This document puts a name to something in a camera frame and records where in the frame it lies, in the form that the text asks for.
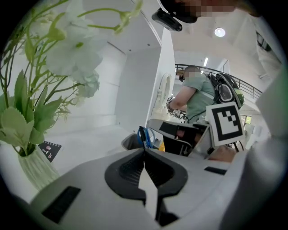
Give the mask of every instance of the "white flower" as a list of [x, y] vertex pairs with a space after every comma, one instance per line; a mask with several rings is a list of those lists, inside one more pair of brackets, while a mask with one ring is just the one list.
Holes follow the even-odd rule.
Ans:
[[77, 95], [73, 100], [72, 100], [72, 104], [76, 105], [76, 107], [80, 107], [81, 105], [84, 104], [85, 101], [85, 97], [81, 97], [79, 95]]
[[32, 22], [29, 28], [30, 35], [39, 36], [39, 38], [45, 36], [50, 28], [51, 22], [46, 19], [40, 18], [35, 22]]
[[114, 34], [120, 34], [123, 32], [123, 29], [129, 25], [130, 23], [130, 19], [132, 17], [137, 17], [138, 14], [140, 13], [141, 11], [141, 8], [142, 8], [142, 5], [143, 5], [143, 0], [138, 0], [136, 3], [135, 3], [135, 8], [134, 10], [132, 11], [125, 11], [125, 12], [121, 12], [120, 13], [120, 19], [121, 19], [121, 23], [116, 26], [116, 29], [115, 29], [115, 32]]
[[75, 71], [74, 73], [71, 74], [70, 78], [78, 83], [86, 84], [98, 80], [99, 74], [96, 71], [93, 71], [93, 73]]
[[86, 79], [88, 81], [85, 84], [77, 86], [78, 94], [81, 97], [92, 97], [100, 86], [99, 75], [96, 71], [94, 71], [94, 74], [87, 77]]
[[97, 35], [97, 29], [95, 30], [95, 28], [88, 27], [88, 25], [93, 24], [93, 21], [85, 19], [84, 16], [78, 17], [78, 15], [84, 12], [82, 1], [72, 0], [64, 16], [57, 22], [56, 27], [66, 31], [70, 37], [75, 34], [82, 34], [86, 37]]
[[46, 66], [57, 75], [71, 75], [76, 70], [92, 72], [102, 61], [97, 52], [106, 43], [101, 35], [67, 35], [66, 39], [58, 41], [47, 52]]

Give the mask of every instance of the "card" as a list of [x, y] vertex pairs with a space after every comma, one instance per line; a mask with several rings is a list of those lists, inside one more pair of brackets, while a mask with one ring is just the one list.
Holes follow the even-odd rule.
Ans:
[[53, 161], [53, 159], [55, 158], [55, 156], [57, 155], [57, 153], [62, 147], [62, 145], [54, 144], [51, 142], [45, 142], [45, 141], [39, 144], [38, 146], [50, 162]]
[[206, 107], [206, 114], [212, 127], [215, 146], [221, 146], [245, 138], [241, 117], [235, 102]]

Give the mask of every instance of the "green t-shirt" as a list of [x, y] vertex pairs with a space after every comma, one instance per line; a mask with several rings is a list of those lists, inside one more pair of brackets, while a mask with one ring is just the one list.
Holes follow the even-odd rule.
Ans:
[[[191, 76], [185, 79], [183, 86], [188, 86], [197, 89], [196, 93], [187, 102], [186, 116], [191, 119], [198, 113], [206, 110], [206, 106], [210, 106], [214, 101], [208, 96], [200, 93], [204, 92], [212, 97], [215, 97], [215, 89], [210, 80], [201, 73], [195, 73], [195, 76]], [[200, 116], [205, 116], [205, 112], [193, 117], [189, 122], [196, 122]]]

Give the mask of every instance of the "window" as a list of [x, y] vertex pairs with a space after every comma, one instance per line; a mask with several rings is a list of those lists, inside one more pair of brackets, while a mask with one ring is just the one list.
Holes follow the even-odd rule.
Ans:
[[243, 126], [245, 126], [245, 124], [251, 124], [251, 119], [252, 119], [251, 116], [241, 115], [241, 120], [242, 120]]

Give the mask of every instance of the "hand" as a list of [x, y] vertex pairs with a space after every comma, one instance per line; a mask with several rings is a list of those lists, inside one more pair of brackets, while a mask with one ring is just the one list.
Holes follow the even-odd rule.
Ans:
[[233, 161], [236, 151], [227, 146], [220, 146], [217, 150], [211, 153], [209, 160], [218, 160], [231, 163]]

